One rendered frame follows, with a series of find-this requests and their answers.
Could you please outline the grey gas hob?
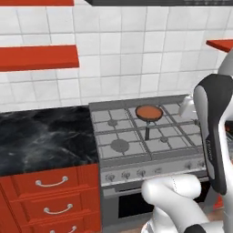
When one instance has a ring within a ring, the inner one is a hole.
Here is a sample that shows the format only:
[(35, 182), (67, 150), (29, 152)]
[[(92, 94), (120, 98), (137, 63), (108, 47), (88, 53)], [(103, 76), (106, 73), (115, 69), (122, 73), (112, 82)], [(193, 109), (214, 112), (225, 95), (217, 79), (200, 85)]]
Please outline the grey gas hob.
[[(183, 99), (156, 96), (89, 105), (103, 187), (176, 174), (208, 179), (206, 168), (198, 167), (199, 160), (205, 161), (199, 127), (178, 114)], [(143, 105), (163, 110), (163, 116), (149, 124), (149, 140), (145, 140), (146, 123), (135, 113)], [(187, 162), (192, 163), (190, 170), (185, 168)], [(139, 169), (146, 171), (144, 177), (137, 175)], [(129, 179), (122, 178), (124, 171), (130, 173)], [(106, 179), (108, 174), (116, 176), (112, 182)]]

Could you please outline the grey oven door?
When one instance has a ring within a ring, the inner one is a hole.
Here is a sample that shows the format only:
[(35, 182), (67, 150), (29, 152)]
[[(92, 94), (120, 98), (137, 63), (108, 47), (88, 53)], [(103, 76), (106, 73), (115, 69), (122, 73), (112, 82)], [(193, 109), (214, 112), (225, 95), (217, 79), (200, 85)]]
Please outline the grey oven door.
[(104, 233), (117, 233), (145, 224), (154, 207), (142, 198), (141, 192), (105, 197), (101, 188), (101, 209)]

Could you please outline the dark range hood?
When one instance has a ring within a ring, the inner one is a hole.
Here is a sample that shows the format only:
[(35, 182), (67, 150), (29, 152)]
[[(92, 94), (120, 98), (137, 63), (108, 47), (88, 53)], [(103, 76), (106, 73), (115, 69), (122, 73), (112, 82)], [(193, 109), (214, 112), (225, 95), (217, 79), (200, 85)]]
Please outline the dark range hood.
[(233, 0), (85, 0), (92, 6), (233, 6)]

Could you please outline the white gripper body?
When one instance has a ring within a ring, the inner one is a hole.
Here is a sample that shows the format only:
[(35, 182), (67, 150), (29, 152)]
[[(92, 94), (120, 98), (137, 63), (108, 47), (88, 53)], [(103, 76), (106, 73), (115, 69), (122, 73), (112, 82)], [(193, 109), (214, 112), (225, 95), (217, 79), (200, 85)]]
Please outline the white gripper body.
[(186, 96), (181, 103), (178, 114), (183, 118), (197, 118), (193, 96)]

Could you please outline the red wall shelf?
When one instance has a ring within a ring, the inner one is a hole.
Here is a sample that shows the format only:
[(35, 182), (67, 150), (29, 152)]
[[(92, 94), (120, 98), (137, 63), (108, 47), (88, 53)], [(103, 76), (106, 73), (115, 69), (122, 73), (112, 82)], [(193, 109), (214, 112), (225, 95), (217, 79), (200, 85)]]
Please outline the red wall shelf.
[(79, 67), (75, 45), (0, 47), (0, 72)]
[(0, 0), (0, 6), (74, 6), (75, 0)]
[(206, 44), (228, 53), (233, 48), (233, 39), (208, 40)]

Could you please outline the red drawer front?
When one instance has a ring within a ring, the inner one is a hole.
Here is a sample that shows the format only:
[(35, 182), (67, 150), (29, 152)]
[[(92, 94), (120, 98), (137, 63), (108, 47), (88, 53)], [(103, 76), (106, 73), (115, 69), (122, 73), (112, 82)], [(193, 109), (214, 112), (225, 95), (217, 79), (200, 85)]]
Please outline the red drawer front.
[[(68, 181), (60, 186), (38, 187), (35, 185), (35, 181), (38, 179), (42, 180), (44, 184), (51, 184), (59, 182), (63, 176), (67, 176)], [(15, 175), (13, 176), (13, 180), (19, 189), (20, 195), (33, 195), (52, 192), (55, 190), (76, 187), (78, 185), (75, 167), (51, 169), (30, 174)]]
[(81, 233), (84, 230), (84, 220), (80, 217), (77, 218), (63, 218), (33, 225), (34, 233), (49, 233), (54, 230), (56, 233), (67, 233), (73, 226), (77, 227), (74, 233)]
[(22, 201), (30, 220), (62, 217), (82, 210), (80, 195), (64, 194)]

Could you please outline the saucepan with orange marinade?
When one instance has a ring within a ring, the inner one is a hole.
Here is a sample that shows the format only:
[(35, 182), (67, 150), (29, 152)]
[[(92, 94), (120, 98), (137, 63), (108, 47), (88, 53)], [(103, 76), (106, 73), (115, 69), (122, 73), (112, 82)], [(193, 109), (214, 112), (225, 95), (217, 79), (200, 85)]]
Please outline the saucepan with orange marinade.
[(163, 116), (163, 110), (159, 106), (143, 105), (135, 110), (136, 116), (146, 123), (145, 140), (149, 140), (149, 124), (157, 122)]

